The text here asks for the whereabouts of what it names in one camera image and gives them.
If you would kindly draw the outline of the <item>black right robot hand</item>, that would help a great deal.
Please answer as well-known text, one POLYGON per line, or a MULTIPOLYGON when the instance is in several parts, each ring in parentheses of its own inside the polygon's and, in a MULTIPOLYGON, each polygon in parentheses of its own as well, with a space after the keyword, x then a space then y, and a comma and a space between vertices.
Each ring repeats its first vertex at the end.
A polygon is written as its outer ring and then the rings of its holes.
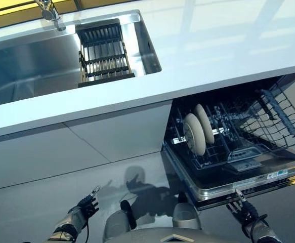
POLYGON ((259 216, 258 212, 240 189, 236 188, 235 193, 238 196, 238 201, 226 204, 226 208, 242 226, 247 226, 259 216))

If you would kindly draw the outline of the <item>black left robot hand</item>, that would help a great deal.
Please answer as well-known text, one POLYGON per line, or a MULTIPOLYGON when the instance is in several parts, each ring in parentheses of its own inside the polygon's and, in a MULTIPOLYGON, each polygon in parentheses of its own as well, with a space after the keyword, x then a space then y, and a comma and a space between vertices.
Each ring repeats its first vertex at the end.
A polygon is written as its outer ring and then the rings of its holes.
POLYGON ((85 196, 79 201, 77 206, 80 208, 84 218, 88 220, 91 218, 98 210, 98 202, 96 201, 96 195, 100 190, 100 186, 96 186, 89 195, 85 196))

